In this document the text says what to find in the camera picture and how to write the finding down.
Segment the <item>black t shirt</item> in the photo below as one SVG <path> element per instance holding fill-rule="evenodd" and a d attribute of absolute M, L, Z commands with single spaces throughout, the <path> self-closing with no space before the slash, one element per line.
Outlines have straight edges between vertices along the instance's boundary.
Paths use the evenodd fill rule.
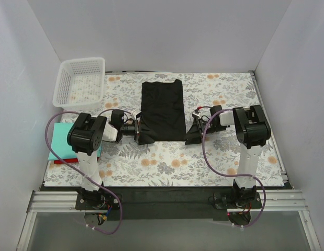
<path fill-rule="evenodd" d="M 184 141 L 186 136 L 182 81 L 144 82 L 141 90 L 141 115 L 147 132 L 156 141 Z"/>

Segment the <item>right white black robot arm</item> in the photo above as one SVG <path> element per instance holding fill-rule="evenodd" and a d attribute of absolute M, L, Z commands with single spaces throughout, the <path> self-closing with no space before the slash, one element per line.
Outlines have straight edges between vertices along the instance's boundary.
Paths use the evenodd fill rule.
<path fill-rule="evenodd" d="M 271 137 L 271 128 L 260 105 L 249 108 L 237 107 L 222 109 L 222 106 L 210 107 L 211 117 L 203 120 L 202 107 L 193 111 L 193 124 L 185 136 L 185 144 L 201 144 L 202 153 L 207 166 L 217 175 L 233 178 L 231 191 L 221 196 L 221 204 L 233 204 L 237 208 L 250 205 L 256 199 L 256 185 L 262 184 L 256 178 L 259 155 Z M 206 135 L 226 130 L 234 126 L 236 137 L 240 143 L 240 159 L 236 174 L 223 174 L 210 165 L 205 151 Z"/>

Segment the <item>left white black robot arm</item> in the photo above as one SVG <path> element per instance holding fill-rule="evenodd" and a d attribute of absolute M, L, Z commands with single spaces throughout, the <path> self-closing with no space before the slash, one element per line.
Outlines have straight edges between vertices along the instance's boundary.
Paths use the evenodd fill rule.
<path fill-rule="evenodd" d="M 142 115 L 131 114 L 132 124 L 125 123 L 125 112 L 115 109 L 110 122 L 104 116 L 92 117 L 80 113 L 68 132 L 67 142 L 76 153 L 80 170 L 84 173 L 82 188 L 78 190 L 82 200 L 94 209 L 103 208 L 108 194 L 98 171 L 97 151 L 102 141 L 119 142 L 122 137 L 133 136 L 137 144 L 152 144 L 157 136 L 144 121 Z"/>

